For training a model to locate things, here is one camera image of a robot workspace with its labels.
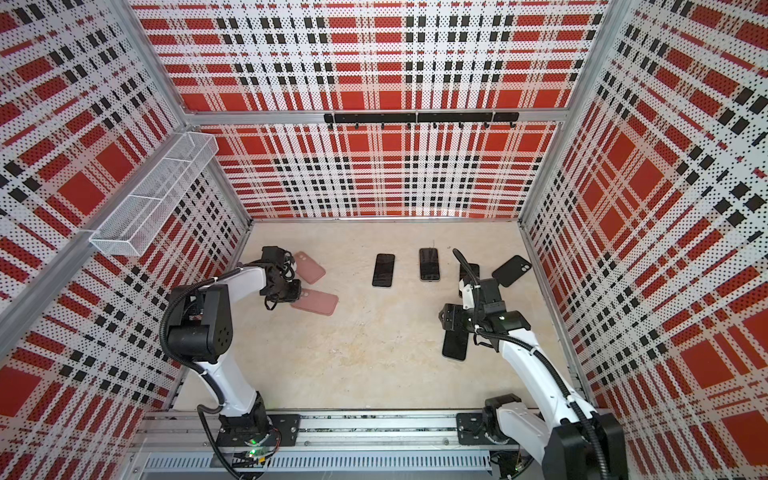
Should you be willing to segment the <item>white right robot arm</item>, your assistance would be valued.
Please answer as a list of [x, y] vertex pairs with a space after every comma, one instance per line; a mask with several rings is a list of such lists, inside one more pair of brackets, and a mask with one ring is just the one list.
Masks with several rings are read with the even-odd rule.
[[479, 278], [458, 249], [452, 253], [465, 272], [462, 302], [442, 308], [443, 330], [499, 354], [536, 405], [529, 409], [516, 395], [487, 400], [481, 435], [515, 442], [547, 479], [628, 478], [625, 435], [615, 415], [600, 412], [558, 371], [531, 324], [507, 309], [496, 279]]

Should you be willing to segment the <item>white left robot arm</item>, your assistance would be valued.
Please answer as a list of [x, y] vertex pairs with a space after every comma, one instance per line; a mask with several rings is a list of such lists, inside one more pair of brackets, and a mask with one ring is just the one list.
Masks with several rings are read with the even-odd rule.
[[213, 278], [172, 290], [159, 328], [166, 356], [203, 380], [216, 400], [202, 415], [220, 422], [218, 447], [293, 446], [300, 417], [267, 415], [263, 396], [245, 379], [230, 348], [234, 341], [233, 306], [251, 295], [269, 311], [299, 300], [301, 281], [291, 252], [262, 249], [260, 259]]

